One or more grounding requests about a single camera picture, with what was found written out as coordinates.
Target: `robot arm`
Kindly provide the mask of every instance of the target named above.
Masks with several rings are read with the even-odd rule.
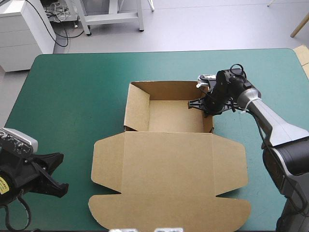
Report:
[[[10,225],[9,203],[18,199],[25,207],[26,229],[31,223],[31,212],[22,198],[24,194],[35,192],[62,197],[68,192],[68,184],[60,184],[51,177],[62,163],[63,154],[35,155],[37,149],[35,139],[14,129],[0,129],[0,208],[5,208],[5,224],[12,232],[21,230]]]
[[[263,139],[263,161],[279,192],[287,198],[277,232],[309,231],[309,132],[287,123],[261,100],[261,93],[247,80],[243,67],[200,75],[198,88],[205,97],[190,101],[189,108],[205,115],[236,109],[250,113]]]

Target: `wooden stick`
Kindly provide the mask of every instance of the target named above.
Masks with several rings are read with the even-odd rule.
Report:
[[[303,26],[309,21],[309,13],[304,17],[300,24],[292,32],[291,37],[293,38],[303,28]]]

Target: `yellow label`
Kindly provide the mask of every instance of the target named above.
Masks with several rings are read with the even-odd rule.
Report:
[[[5,182],[5,180],[0,176],[0,194],[5,194],[10,190],[9,185]]]

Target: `green table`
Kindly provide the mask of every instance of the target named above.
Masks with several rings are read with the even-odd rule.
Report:
[[[196,80],[232,64],[244,66],[263,100],[288,122],[309,129],[309,82],[290,49],[196,52],[41,55],[35,60],[6,127],[39,141],[38,154],[62,152],[64,162],[54,173],[70,184],[57,199],[29,193],[31,228],[43,230],[101,230],[88,209],[94,194],[113,193],[90,179],[95,141],[121,133],[128,84],[140,80]],[[224,194],[247,199],[252,213],[242,230],[273,230],[285,199],[262,162],[261,139],[248,114],[225,112],[215,117],[214,133],[245,145],[249,184]],[[12,205],[13,225],[26,216]],[[0,225],[4,229],[4,212]]]

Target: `cardboard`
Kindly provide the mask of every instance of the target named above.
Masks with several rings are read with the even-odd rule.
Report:
[[[305,64],[303,66],[303,69],[305,71],[305,74],[307,75],[307,78],[309,79],[309,64]]]
[[[309,63],[309,50],[305,45],[301,45],[294,49],[301,66]]]
[[[247,201],[216,197],[247,184],[244,147],[211,133],[127,131],[97,141],[92,180],[121,192],[89,200],[108,229],[233,232],[250,214]]]
[[[233,232],[245,223],[249,202],[217,197],[248,183],[245,149],[208,133],[212,117],[188,109],[201,96],[193,81],[129,85],[126,132],[94,147],[92,180],[121,193],[90,198],[100,225]]]
[[[188,101],[202,97],[195,81],[145,81],[129,85],[125,130],[211,132],[212,116],[188,109]]]

